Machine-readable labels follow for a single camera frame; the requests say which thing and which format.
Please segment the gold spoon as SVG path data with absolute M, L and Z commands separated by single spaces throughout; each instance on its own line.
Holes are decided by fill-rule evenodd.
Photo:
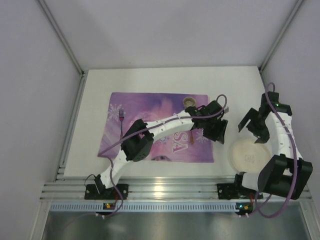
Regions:
M 189 142 L 190 142 L 191 145 L 193 145 L 193 144 L 195 143 L 194 137 L 193 137 L 193 131 L 190 130 L 189 133 L 190 133 L 190 140 L 189 140 Z

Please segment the small beige cup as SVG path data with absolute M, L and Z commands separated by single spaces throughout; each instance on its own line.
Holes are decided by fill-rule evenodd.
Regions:
M 185 97 L 183 99 L 183 106 L 185 109 L 187 109 L 188 107 L 195 107 L 196 104 L 197 104 L 196 100 L 191 96 Z

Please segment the iridescent purple fork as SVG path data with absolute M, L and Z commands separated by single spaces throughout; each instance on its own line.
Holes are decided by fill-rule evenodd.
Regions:
M 118 111 L 119 121 L 120 121 L 120 139 L 123 138 L 123 121 L 125 118 L 124 110 L 122 108 Z

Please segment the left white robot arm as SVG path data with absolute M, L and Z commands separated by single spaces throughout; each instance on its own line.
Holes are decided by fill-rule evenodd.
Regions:
M 98 152 L 99 157 L 107 158 L 105 153 L 120 145 L 118 154 L 110 161 L 107 170 L 94 179 L 98 191 L 103 192 L 115 187 L 130 163 L 144 160 L 154 142 L 169 135 L 202 129 L 203 137 L 224 144 L 228 124 L 228 121 L 223 119 L 226 106 L 226 102 L 220 105 L 217 100 L 213 100 L 206 106 L 189 106 L 177 114 L 156 121 L 136 120 L 123 138 Z

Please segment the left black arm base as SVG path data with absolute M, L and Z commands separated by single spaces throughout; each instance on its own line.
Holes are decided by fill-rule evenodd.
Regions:
M 85 186 L 85 200 L 121 200 L 121 197 L 126 200 L 129 194 L 128 184 L 117 184 L 106 188 L 101 181 L 101 176 L 94 178 L 94 183 Z

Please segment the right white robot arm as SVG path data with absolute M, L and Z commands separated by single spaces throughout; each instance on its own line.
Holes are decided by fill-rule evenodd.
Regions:
M 235 182 L 243 188 L 279 197 L 297 200 L 311 174 L 311 162 L 304 161 L 295 144 L 291 143 L 292 110 L 280 103 L 279 93 L 269 91 L 261 96 L 258 110 L 251 108 L 238 124 L 238 130 L 247 128 L 257 144 L 271 146 L 271 159 L 257 173 L 240 172 Z

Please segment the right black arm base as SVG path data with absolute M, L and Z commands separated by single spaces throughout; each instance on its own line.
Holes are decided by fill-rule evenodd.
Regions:
M 236 174 L 233 183 L 218 183 L 217 193 L 219 200 L 252 199 L 256 191 L 242 186 L 243 175 Z

